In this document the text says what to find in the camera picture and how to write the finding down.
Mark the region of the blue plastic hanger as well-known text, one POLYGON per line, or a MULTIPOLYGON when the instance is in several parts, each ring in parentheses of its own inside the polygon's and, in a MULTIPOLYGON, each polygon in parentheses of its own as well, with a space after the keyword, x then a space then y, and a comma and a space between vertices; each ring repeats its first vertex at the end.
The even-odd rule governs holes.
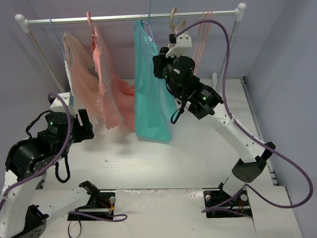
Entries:
POLYGON ((152 32, 152 28, 151 28, 151 10, 152 10, 152 0, 149 0, 149 10, 148 10, 148 14, 147 14, 147 22, 145 22, 144 20, 140 20, 141 23, 141 28, 142 30, 144 30, 144 25, 148 26, 148 29, 150 31, 150 34, 147 35, 148 39, 150 42, 154 43, 154 36, 153 36, 153 32, 152 32))

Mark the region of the teal t shirt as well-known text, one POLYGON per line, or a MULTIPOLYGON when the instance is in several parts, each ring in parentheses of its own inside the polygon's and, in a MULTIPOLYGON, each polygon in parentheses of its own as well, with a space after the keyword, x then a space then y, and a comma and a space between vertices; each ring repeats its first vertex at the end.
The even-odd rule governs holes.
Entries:
POLYGON ((134 22, 135 49, 135 131, 145 140, 169 143, 170 118, 176 111, 175 99, 165 80, 154 77, 153 57, 158 47, 144 30, 144 22, 134 22))

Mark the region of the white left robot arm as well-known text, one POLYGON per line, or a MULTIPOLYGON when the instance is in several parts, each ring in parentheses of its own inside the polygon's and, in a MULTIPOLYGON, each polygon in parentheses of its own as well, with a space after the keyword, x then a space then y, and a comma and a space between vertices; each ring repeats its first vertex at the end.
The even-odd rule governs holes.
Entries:
POLYGON ((47 225, 81 207, 93 208, 100 198, 99 189, 89 181, 64 195, 40 205, 31 204, 42 181, 40 170, 59 154, 67 136, 67 115, 51 110, 43 113, 48 123, 37 137, 12 146, 5 162, 5 185, 0 207, 2 238, 38 238, 47 225))

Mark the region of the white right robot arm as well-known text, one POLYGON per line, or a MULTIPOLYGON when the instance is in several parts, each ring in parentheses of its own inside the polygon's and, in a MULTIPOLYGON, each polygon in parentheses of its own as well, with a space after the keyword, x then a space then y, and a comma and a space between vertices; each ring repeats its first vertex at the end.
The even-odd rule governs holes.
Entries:
POLYGON ((154 76, 165 80, 168 92, 181 106, 171 117, 171 123, 175 124, 182 113, 189 111, 220 134, 239 156, 226 181, 219 185, 221 202, 231 204, 237 192, 262 173, 275 145, 256 143, 255 137, 247 136, 246 129, 239 128, 229 116, 223 98, 193 74, 194 61, 187 56, 170 57, 168 51, 168 47, 162 47, 153 63, 154 76))

